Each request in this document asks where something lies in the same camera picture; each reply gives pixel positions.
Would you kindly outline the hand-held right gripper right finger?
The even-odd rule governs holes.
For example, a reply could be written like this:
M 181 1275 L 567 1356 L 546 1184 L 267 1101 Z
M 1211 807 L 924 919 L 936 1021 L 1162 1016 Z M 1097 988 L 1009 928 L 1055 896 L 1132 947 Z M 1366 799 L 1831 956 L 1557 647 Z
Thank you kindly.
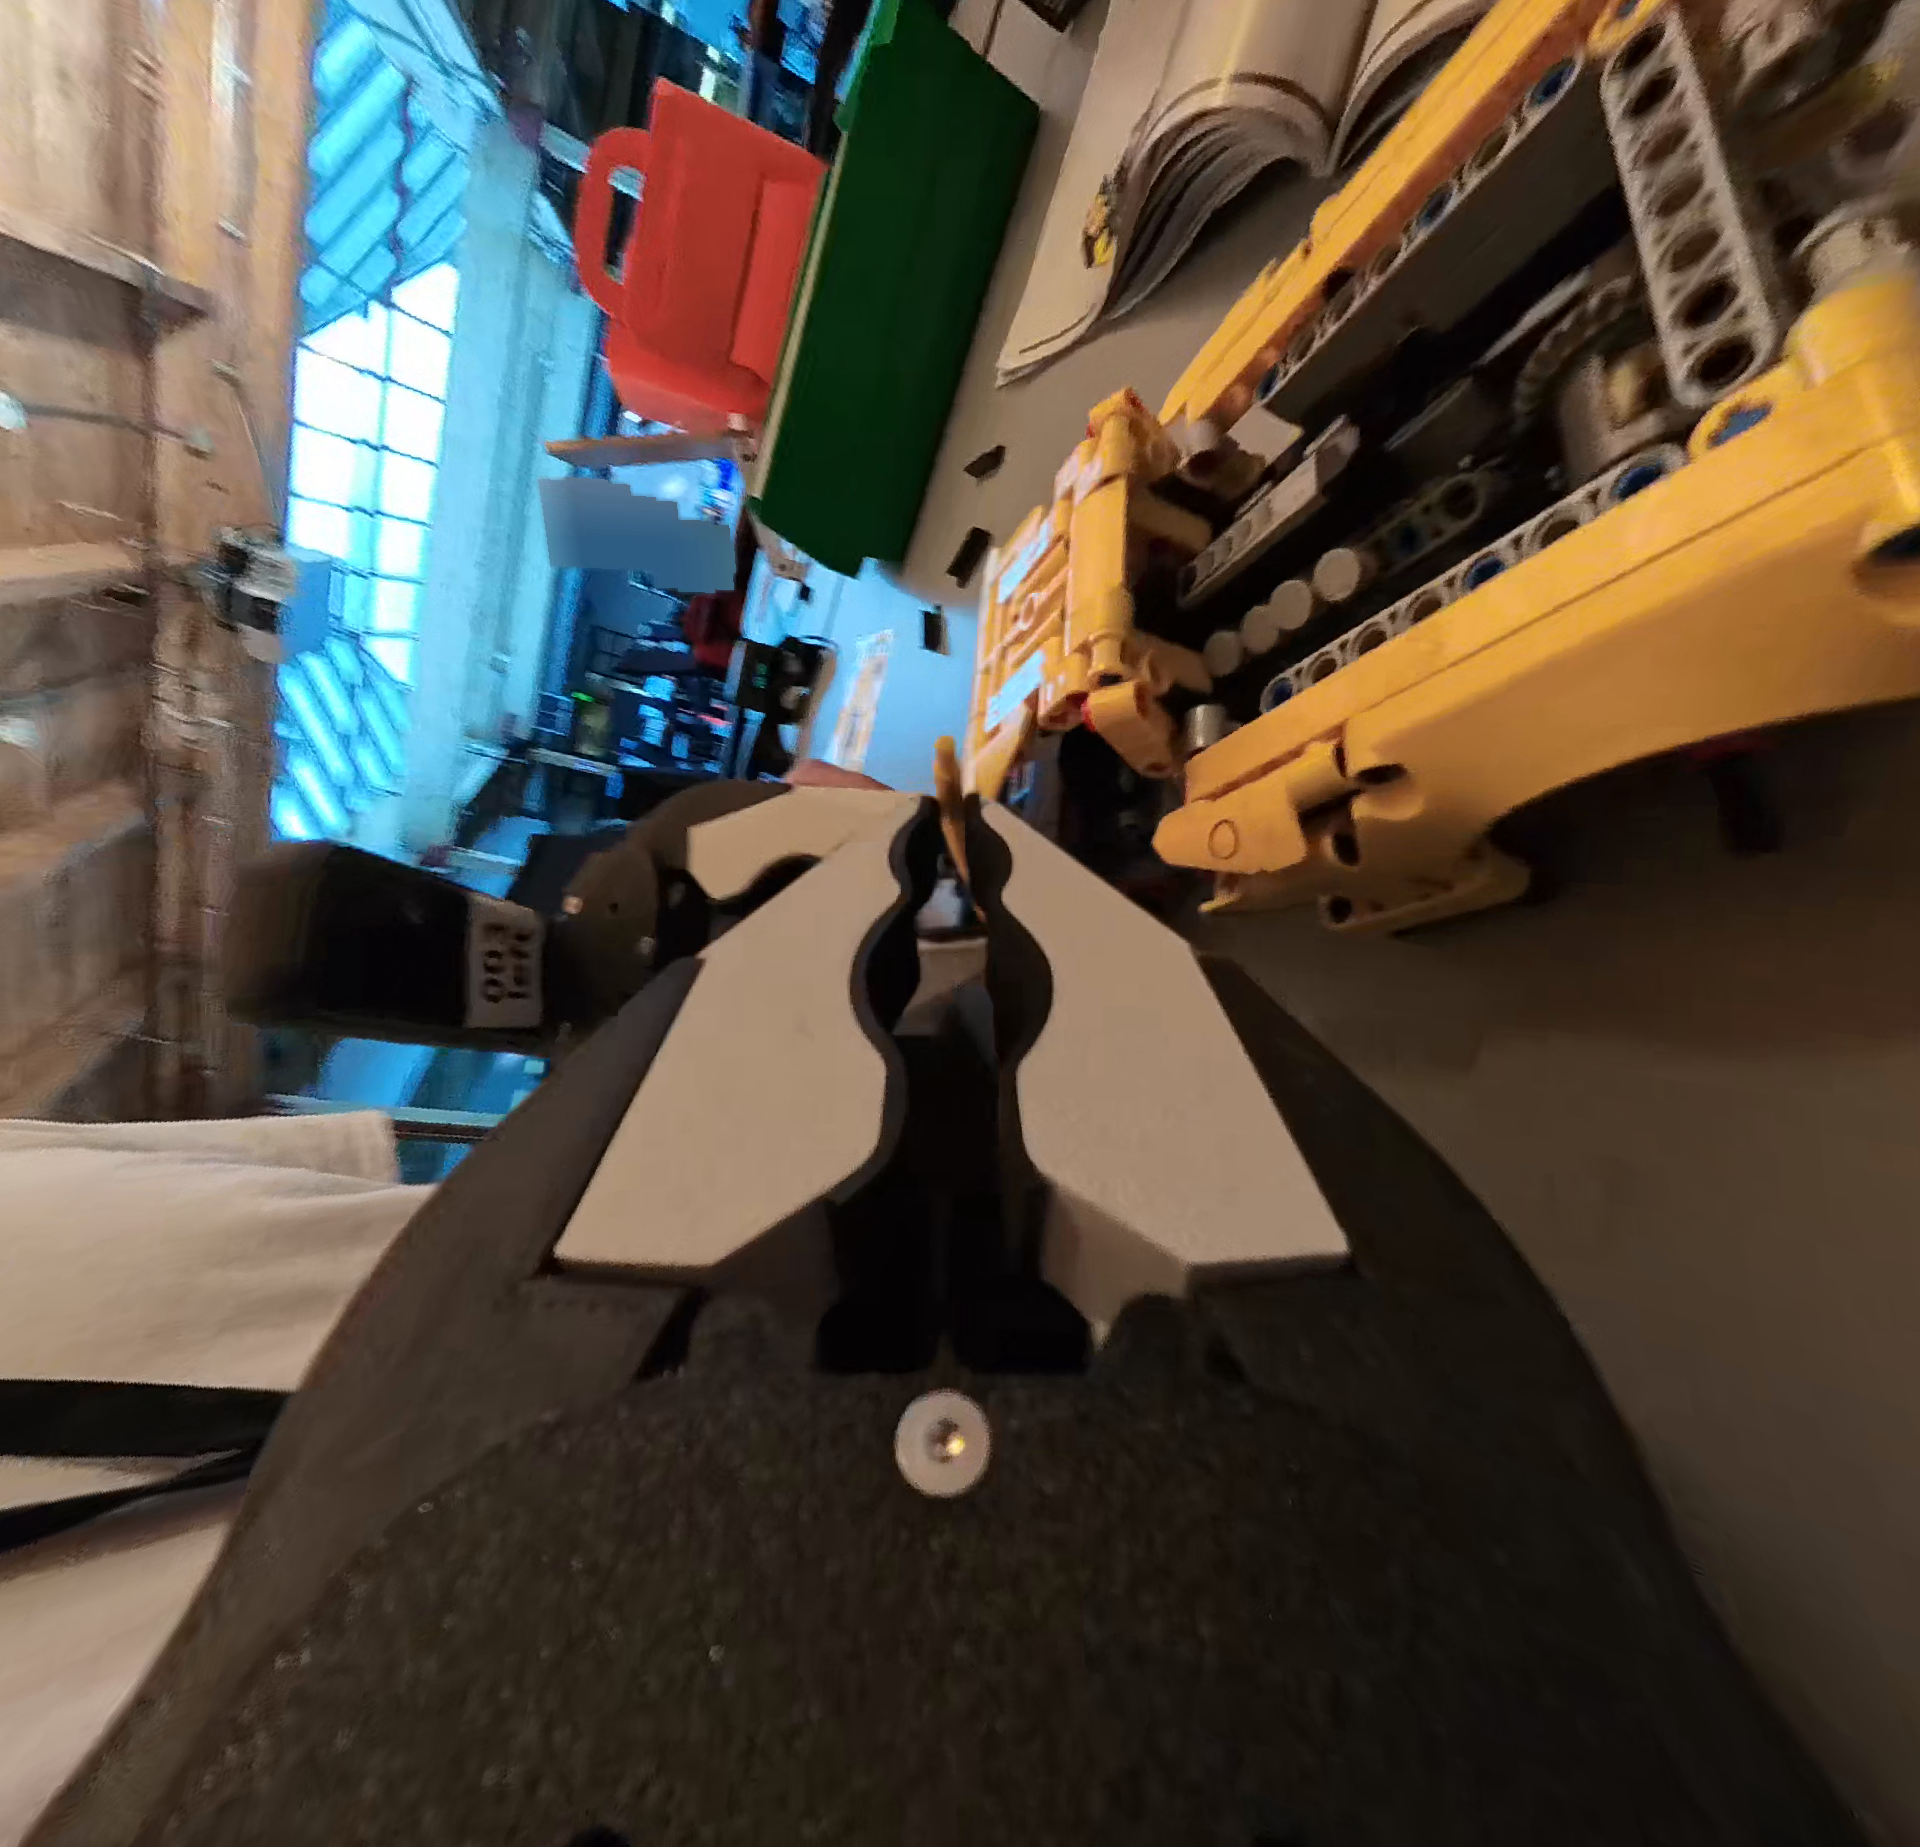
M 964 811 L 1003 1150 L 1097 1334 L 1149 1297 L 1341 1270 L 1344 1230 L 1197 952 L 1000 803 Z

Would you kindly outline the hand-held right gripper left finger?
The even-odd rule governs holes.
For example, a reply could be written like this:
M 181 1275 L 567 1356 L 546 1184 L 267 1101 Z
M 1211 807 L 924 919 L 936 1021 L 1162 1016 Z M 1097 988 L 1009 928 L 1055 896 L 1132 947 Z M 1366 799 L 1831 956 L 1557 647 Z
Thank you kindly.
M 917 912 L 943 828 L 927 796 L 888 852 L 848 845 L 721 907 L 551 1252 L 588 1284 L 752 1291 L 820 1310 L 832 1213 L 896 1151 L 896 1025 L 921 983 Z

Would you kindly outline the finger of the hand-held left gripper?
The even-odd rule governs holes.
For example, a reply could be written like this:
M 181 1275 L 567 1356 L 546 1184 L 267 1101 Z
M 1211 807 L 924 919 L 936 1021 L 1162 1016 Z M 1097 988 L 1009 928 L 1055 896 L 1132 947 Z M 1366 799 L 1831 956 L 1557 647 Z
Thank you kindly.
M 712 904 L 733 904 L 755 895 L 767 875 L 817 865 L 848 845 L 878 842 L 888 852 L 924 803 L 924 794 L 900 790 L 778 790 L 773 799 L 691 826 L 683 869 Z

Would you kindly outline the yellow brick link rod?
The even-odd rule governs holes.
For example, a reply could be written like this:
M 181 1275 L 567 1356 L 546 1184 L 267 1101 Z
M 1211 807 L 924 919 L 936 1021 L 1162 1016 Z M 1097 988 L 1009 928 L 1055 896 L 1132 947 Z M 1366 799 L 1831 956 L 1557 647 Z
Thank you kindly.
M 983 928 L 970 861 L 970 796 L 964 764 L 954 736 L 939 736 L 932 749 L 932 799 L 939 811 L 949 874 L 963 907 L 963 930 Z

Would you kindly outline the yellow toy brick model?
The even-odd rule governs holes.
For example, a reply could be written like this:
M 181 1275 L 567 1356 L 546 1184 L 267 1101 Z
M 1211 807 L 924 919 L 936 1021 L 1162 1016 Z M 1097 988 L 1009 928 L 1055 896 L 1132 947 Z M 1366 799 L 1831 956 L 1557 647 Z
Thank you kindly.
M 978 596 L 970 801 L 1084 734 L 1214 909 L 1521 898 L 1497 828 L 1915 696 L 1915 0 L 1500 0 Z

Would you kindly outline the grey electrical box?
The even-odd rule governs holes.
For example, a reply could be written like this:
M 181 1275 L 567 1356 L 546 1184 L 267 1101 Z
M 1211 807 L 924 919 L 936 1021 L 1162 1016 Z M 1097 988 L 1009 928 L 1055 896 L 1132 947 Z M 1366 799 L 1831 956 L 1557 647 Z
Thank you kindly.
M 332 632 L 338 557 L 261 531 L 221 528 L 197 564 L 207 610 L 254 661 L 319 651 Z

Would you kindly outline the window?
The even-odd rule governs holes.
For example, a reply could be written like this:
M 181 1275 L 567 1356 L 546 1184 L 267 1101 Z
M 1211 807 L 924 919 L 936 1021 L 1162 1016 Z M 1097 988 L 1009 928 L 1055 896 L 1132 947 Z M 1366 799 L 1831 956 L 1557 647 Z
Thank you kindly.
M 322 3 L 284 536 L 330 583 L 279 677 L 275 826 L 423 856 L 450 845 L 486 656 L 499 172 L 415 45 Z

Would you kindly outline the green box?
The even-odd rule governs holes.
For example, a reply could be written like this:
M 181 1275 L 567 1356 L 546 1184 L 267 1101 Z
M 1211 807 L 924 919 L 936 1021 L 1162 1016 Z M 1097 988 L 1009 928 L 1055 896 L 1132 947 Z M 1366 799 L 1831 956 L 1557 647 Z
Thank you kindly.
M 836 125 L 750 505 L 857 577 L 906 562 L 1040 107 L 927 0 L 875 0 Z

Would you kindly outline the open instruction booklet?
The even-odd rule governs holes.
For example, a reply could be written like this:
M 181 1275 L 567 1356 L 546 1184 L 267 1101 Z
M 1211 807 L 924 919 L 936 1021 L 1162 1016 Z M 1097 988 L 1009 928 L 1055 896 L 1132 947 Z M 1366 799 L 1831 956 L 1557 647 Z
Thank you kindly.
M 1109 0 L 996 382 L 1132 313 L 1261 178 L 1350 172 L 1497 3 Z

